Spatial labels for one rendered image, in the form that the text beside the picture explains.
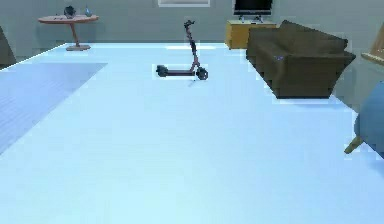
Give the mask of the dark grey-brown furniture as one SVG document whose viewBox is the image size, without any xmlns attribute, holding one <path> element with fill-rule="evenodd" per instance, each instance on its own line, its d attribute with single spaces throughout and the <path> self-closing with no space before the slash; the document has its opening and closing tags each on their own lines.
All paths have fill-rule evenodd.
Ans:
<svg viewBox="0 0 384 224">
<path fill-rule="evenodd" d="M 9 45 L 9 42 L 0 26 L 0 69 L 9 67 L 16 63 L 16 58 Z"/>
</svg>

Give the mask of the tan wooden chair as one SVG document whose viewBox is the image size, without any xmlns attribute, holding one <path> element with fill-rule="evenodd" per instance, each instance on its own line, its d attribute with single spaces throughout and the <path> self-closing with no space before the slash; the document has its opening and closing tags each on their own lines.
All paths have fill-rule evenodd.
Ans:
<svg viewBox="0 0 384 224">
<path fill-rule="evenodd" d="M 372 63 L 384 66 L 384 22 L 376 36 L 369 52 L 364 52 L 361 57 Z"/>
</svg>

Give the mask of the red kick scooter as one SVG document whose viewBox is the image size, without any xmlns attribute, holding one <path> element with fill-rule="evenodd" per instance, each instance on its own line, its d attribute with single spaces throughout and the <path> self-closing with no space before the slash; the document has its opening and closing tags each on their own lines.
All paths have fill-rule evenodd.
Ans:
<svg viewBox="0 0 384 224">
<path fill-rule="evenodd" d="M 165 65 L 158 65 L 156 67 L 156 73 L 160 77 L 167 76 L 196 76 L 199 80 L 207 80 L 208 79 L 208 71 L 201 66 L 197 55 L 197 46 L 196 42 L 192 37 L 192 33 L 190 31 L 190 26 L 194 24 L 194 21 L 187 20 L 184 23 L 184 29 L 186 33 L 186 37 L 188 38 L 189 45 L 191 48 L 193 61 L 191 63 L 191 67 L 188 70 L 170 70 Z"/>
</svg>

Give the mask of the white framed window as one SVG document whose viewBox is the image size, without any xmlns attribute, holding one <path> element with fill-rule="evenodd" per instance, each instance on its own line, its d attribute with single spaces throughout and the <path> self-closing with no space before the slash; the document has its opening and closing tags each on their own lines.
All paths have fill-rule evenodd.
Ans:
<svg viewBox="0 0 384 224">
<path fill-rule="evenodd" d="M 211 0 L 157 0 L 159 7 L 210 7 Z"/>
</svg>

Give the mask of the yellow television cabinet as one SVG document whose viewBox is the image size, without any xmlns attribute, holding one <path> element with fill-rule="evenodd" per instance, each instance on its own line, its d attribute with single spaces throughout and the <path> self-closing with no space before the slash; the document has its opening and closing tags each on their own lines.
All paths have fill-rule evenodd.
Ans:
<svg viewBox="0 0 384 224">
<path fill-rule="evenodd" d="M 264 23 L 251 20 L 228 20 L 226 22 L 225 44 L 229 49 L 245 49 L 251 28 L 276 28 L 277 24 L 265 21 Z"/>
</svg>

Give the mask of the black television set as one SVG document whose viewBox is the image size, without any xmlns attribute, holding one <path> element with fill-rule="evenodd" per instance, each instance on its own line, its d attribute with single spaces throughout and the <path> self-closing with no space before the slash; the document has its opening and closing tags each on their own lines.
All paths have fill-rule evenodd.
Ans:
<svg viewBox="0 0 384 224">
<path fill-rule="evenodd" d="M 234 0 L 233 14 L 241 21 L 245 16 L 254 15 L 252 22 L 263 23 L 263 17 L 272 14 L 272 4 L 273 0 Z"/>
</svg>

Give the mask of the brown sofa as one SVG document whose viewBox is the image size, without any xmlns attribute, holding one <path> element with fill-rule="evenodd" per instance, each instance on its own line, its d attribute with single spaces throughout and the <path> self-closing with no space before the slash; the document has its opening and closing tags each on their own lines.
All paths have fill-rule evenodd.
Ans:
<svg viewBox="0 0 384 224">
<path fill-rule="evenodd" d="M 246 59 L 276 98 L 324 99 L 356 58 L 347 45 L 344 38 L 285 20 L 275 29 L 250 29 Z"/>
</svg>

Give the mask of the round orange side table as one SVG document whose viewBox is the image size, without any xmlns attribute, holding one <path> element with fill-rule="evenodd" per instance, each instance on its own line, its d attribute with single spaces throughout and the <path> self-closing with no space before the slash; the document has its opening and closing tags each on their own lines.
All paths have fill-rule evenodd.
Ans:
<svg viewBox="0 0 384 224">
<path fill-rule="evenodd" d="M 76 15 L 73 18 L 68 18 L 65 15 L 55 15 L 55 16 L 45 16 L 38 19 L 38 21 L 42 24 L 60 24 L 60 25 L 68 25 L 71 29 L 72 36 L 74 39 L 74 44 L 71 46 L 68 46 L 66 48 L 67 51 L 85 51 L 89 50 L 89 45 L 82 45 L 79 42 L 75 25 L 76 24 L 82 24 L 82 23 L 89 23 L 93 21 L 97 21 L 99 17 L 97 15 L 92 15 L 90 17 L 87 17 L 86 15 Z"/>
</svg>

